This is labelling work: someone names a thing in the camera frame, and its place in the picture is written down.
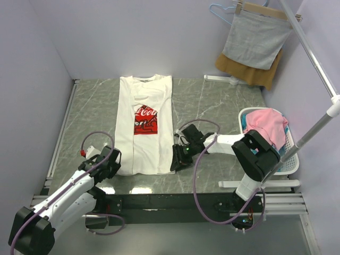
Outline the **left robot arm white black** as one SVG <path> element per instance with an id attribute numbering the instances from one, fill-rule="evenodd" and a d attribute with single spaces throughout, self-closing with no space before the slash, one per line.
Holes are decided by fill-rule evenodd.
<path id="1" fill-rule="evenodd" d="M 110 216 L 106 193 L 96 185 L 118 172 L 121 152 L 109 146 L 89 151 L 92 155 L 57 191 L 16 213 L 8 240 L 11 254 L 49 254 L 57 238 L 83 215 Z"/>

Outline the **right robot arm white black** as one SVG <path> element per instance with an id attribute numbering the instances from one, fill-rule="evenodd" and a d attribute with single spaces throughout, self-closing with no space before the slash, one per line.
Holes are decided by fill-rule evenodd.
<path id="1" fill-rule="evenodd" d="M 222 135 L 213 132 L 203 134 L 194 124 L 176 131 L 178 143 L 173 145 L 170 170 L 177 172 L 193 164 L 193 156 L 205 154 L 227 154 L 237 158 L 244 176 L 235 190 L 233 206 L 245 212 L 252 205 L 251 196 L 259 190 L 265 177 L 281 159 L 279 153 L 256 130 L 244 134 Z"/>

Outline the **white t-shirt red print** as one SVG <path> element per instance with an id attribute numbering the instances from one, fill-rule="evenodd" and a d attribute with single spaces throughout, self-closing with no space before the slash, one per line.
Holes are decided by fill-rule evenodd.
<path id="1" fill-rule="evenodd" d="M 171 173 L 174 132 L 172 77 L 120 77 L 115 147 L 122 153 L 118 175 Z"/>

